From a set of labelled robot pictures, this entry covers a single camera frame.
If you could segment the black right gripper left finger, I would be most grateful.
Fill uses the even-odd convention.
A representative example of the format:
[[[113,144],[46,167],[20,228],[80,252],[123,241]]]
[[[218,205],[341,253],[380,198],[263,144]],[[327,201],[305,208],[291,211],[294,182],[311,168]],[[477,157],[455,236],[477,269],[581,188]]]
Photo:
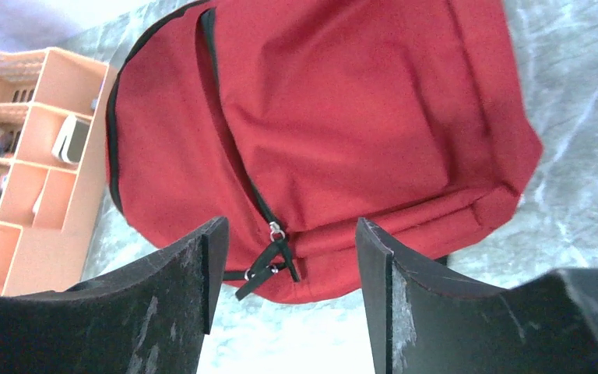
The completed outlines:
[[[0,373],[195,372],[228,244],[215,217],[66,291],[0,296]]]

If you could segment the red student backpack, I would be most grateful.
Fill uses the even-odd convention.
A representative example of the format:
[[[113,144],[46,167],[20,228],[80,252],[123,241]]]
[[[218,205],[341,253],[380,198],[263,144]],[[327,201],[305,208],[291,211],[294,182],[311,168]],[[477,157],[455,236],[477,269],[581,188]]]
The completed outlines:
[[[158,248],[230,223],[226,282],[361,285],[365,217],[435,259],[506,224],[542,154],[501,1],[197,1],[151,25],[106,110],[107,183]]]

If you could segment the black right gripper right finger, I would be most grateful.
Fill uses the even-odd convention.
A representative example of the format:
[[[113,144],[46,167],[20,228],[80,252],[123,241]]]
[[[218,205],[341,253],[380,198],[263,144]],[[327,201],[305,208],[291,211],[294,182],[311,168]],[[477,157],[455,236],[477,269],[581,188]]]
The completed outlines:
[[[377,373],[598,373],[598,268],[504,289],[364,218],[355,242]]]

